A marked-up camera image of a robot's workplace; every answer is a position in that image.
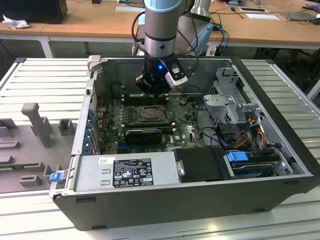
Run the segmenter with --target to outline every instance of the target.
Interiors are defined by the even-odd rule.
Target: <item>desk leg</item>
[[[320,79],[314,85],[314,87],[310,90],[310,92],[308,93],[307,97],[310,100],[313,100],[318,95],[319,92],[320,92]]]
[[[41,36],[39,39],[44,55],[47,59],[55,58],[55,53],[51,50],[50,40],[48,36]]]
[[[89,48],[89,42],[85,41],[84,42],[84,49],[86,54],[90,54],[90,48]]]

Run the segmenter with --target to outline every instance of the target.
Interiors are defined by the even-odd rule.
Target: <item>motherboard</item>
[[[205,147],[195,123],[198,100],[181,94],[166,96],[157,104],[145,98],[109,99],[98,108],[101,153]]]

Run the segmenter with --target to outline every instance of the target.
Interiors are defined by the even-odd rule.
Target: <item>black plastic cover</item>
[[[182,183],[229,180],[230,175],[220,147],[177,148],[175,160],[182,162]]]

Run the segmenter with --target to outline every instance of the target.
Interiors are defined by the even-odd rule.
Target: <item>motherboard chip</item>
[[[164,118],[162,106],[145,106],[138,109],[139,122],[161,122]]]

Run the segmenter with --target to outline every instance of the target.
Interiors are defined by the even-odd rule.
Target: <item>computer case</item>
[[[0,18],[3,15],[14,20],[60,24],[68,11],[66,0],[2,0]]]

